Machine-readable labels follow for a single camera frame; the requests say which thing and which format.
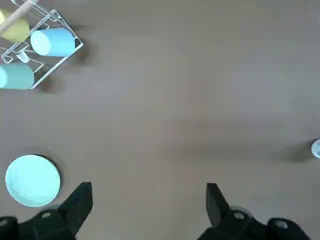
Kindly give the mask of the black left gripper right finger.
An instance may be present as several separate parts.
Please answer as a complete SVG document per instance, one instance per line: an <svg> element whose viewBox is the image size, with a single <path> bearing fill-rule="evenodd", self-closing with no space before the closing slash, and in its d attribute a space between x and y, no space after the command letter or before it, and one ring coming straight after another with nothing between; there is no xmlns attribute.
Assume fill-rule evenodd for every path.
<svg viewBox="0 0 320 240"><path fill-rule="evenodd" d="M271 218L257 221L245 209L232 209L215 183L206 185L206 212L211 223L200 240L309 240L294 221Z"/></svg>

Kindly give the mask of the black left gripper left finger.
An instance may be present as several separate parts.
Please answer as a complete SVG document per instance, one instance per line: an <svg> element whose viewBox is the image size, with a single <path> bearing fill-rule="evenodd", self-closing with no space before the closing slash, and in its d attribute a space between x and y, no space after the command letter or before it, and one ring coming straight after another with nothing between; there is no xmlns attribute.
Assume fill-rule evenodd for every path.
<svg viewBox="0 0 320 240"><path fill-rule="evenodd" d="M42 209L18 222L14 216L0 218L2 240L75 240L93 209L91 182L82 182L61 204Z"/></svg>

